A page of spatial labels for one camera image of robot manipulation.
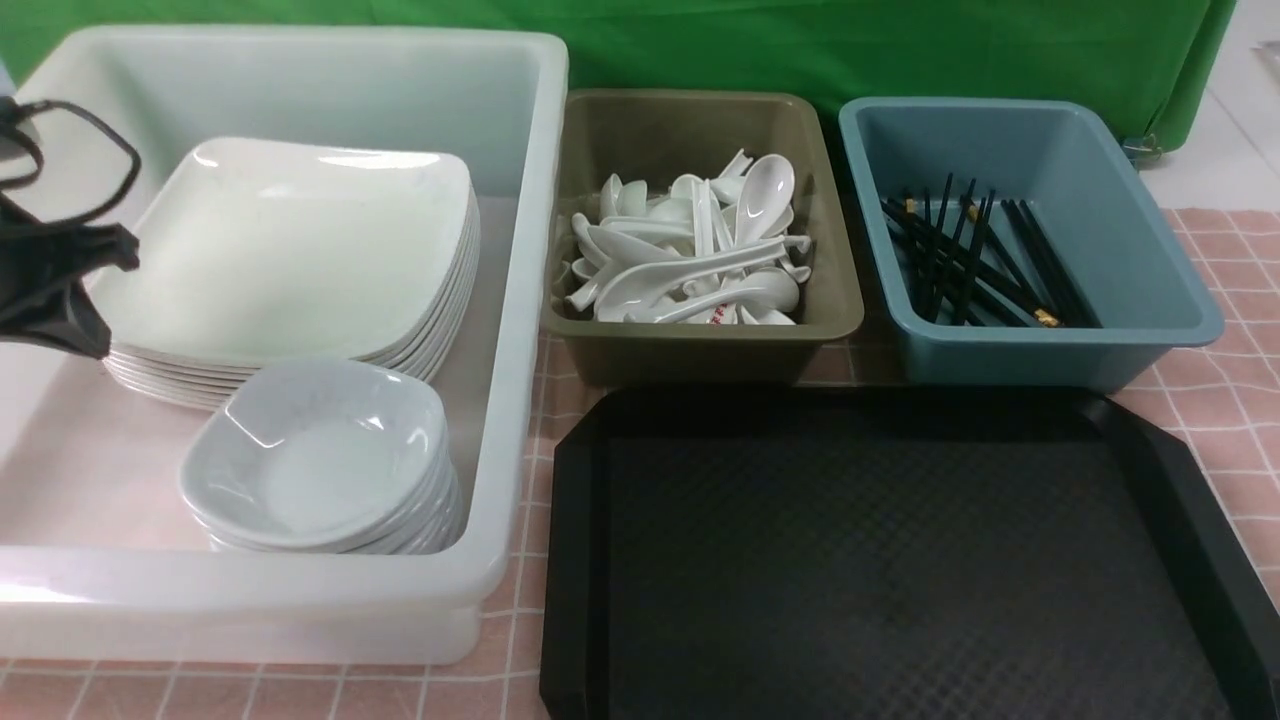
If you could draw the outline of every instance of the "pink checkered tablecloth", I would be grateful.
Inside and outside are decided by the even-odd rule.
[[[1187,441],[1272,597],[1280,597],[1280,214],[1166,213],[1226,315],[1215,345],[1178,350],[1117,400]],[[870,318],[883,324],[883,316]],[[887,333],[822,348],[808,384],[897,379]],[[0,660],[3,720],[532,720],[552,450],[599,400],[543,338],[527,475],[507,577],[480,644],[448,666]]]

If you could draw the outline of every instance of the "plastic container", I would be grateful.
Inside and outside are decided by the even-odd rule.
[[[177,482],[207,414],[124,391],[95,363],[0,345],[0,657],[421,664],[471,651],[525,469],[567,68],[550,36],[425,28],[104,27],[54,51],[18,96],[78,102],[137,146],[142,176],[113,215],[125,224],[218,136],[466,160],[476,290],[433,386],[468,515],[430,556],[209,552]],[[119,183],[123,154],[82,127],[37,118],[47,177],[14,200],[54,215]]]
[[[568,218],[595,219],[611,173],[664,188],[684,173],[716,177],[739,149],[777,152],[796,169],[792,233],[814,238],[813,277],[800,324],[686,325],[598,323],[563,302],[579,256]],[[795,382],[818,348],[863,322],[863,297],[813,106],[790,95],[673,90],[589,90],[564,104],[559,222],[552,231],[547,331],[564,340],[588,384],[644,382]]]
[[[840,129],[890,315],[914,383],[1120,389],[1172,347],[1208,345],[1222,314],[1102,120],[1070,102],[869,97]],[[950,327],[911,309],[879,201],[940,197],[947,173],[1027,200],[1102,324]],[[1023,266],[1007,225],[993,224]]]

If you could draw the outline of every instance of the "green cloth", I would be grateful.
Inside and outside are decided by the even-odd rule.
[[[1064,99],[1120,137],[1183,143],[1234,0],[8,0],[26,77],[105,23],[417,24],[541,31],[573,87],[765,90],[826,115],[867,95]],[[448,72],[424,68],[422,72]]]

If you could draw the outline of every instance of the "brown plastic tray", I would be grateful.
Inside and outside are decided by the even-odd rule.
[[[596,220],[611,173],[666,188],[678,176],[714,177],[739,149],[783,155],[796,169],[792,234],[814,238],[813,275],[795,327],[598,323],[563,299],[576,290],[579,258],[568,218]],[[585,90],[564,105],[559,205],[552,229],[543,325],[563,338],[582,380],[621,387],[644,382],[795,382],[817,350],[854,333],[863,296],[836,178],[818,114],[780,94],[675,90]]]

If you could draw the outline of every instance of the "white floor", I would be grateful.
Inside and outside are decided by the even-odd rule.
[[[1190,137],[1143,179],[1161,208],[1280,210],[1280,3],[1238,0]]]

